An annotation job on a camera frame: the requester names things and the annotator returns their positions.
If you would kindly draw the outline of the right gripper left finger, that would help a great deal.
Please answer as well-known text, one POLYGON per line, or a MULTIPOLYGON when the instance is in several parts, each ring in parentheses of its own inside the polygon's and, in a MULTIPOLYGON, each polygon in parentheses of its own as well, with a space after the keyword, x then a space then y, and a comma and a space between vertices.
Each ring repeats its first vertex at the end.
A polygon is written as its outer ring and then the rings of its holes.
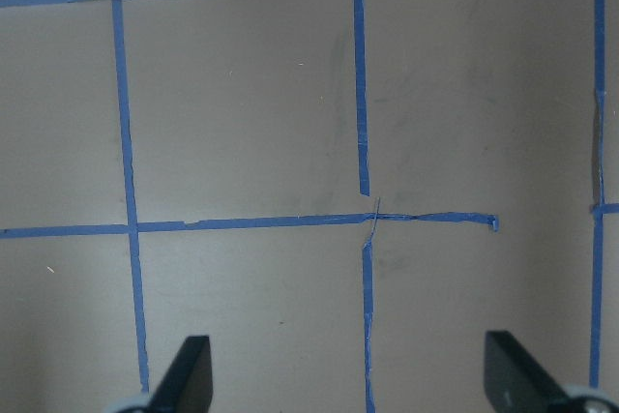
POLYGON ((152 394, 116 400, 104 412, 208 412, 214 395, 208 336, 185 338, 152 394))

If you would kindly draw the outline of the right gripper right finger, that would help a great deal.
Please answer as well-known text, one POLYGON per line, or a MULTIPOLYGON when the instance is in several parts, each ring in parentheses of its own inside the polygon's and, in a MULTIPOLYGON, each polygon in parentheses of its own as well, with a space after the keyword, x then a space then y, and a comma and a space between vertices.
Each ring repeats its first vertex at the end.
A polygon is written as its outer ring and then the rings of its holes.
POLYGON ((602 391, 559 384, 508 331, 485 334, 484 392, 495 412, 616 412, 602 391))

